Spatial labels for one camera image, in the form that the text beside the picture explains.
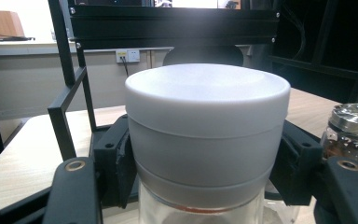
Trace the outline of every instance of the white lid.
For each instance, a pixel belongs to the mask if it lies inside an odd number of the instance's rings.
[[[126,110],[136,122],[163,133],[239,137],[281,125],[289,92],[289,83],[270,73],[221,64],[178,64],[130,76]]]

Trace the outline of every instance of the clear glass base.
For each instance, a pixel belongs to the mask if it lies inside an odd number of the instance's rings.
[[[299,206],[287,206],[283,201],[265,199],[263,224],[294,224],[299,211]]]
[[[234,208],[189,208],[165,202],[142,182],[139,185],[140,224],[262,224],[264,189],[247,204]]]

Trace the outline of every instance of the black metal frame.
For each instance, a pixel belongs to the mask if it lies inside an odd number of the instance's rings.
[[[329,39],[330,31],[332,29],[333,21],[336,15],[337,5],[338,5],[338,0],[327,0],[324,9],[324,17],[317,37],[316,47],[315,50],[313,51],[312,59],[310,62],[301,62],[299,60],[288,59],[278,56],[269,56],[269,58],[274,63],[284,64],[286,66],[291,66],[299,69],[305,69],[319,74],[326,74],[334,77],[353,79],[354,85],[351,90],[348,102],[358,103],[358,71],[331,67],[322,64],[327,41]]]
[[[108,130],[97,127],[84,56],[86,49],[158,48],[179,46],[232,46],[272,44],[279,16],[275,10],[224,10],[203,8],[111,7],[76,5],[48,0],[62,62],[65,88],[48,107],[62,158],[76,157],[65,112],[80,83],[83,84],[91,146]],[[74,71],[62,11],[69,10],[79,69]]]

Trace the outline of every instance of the glass jar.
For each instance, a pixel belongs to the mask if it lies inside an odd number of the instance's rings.
[[[321,139],[324,158],[348,157],[358,161],[358,104],[337,105]]]
[[[264,189],[246,204],[231,208],[199,209],[184,207],[159,198],[140,182],[140,224],[262,224]]]
[[[284,203],[281,194],[269,180],[265,187],[263,224],[294,224],[296,223],[299,206]]]

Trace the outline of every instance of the white wall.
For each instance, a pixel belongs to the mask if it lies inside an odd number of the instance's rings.
[[[139,63],[129,63],[129,74],[150,68],[147,50]],[[89,83],[94,108],[124,105],[126,72],[116,63],[116,54],[86,53]],[[73,62],[77,67],[77,57]],[[0,120],[20,119],[47,114],[48,106],[64,87],[58,54],[0,56]],[[69,110],[86,109],[82,88]]]
[[[0,10],[17,12],[25,36],[52,41],[48,0],[0,0]]]

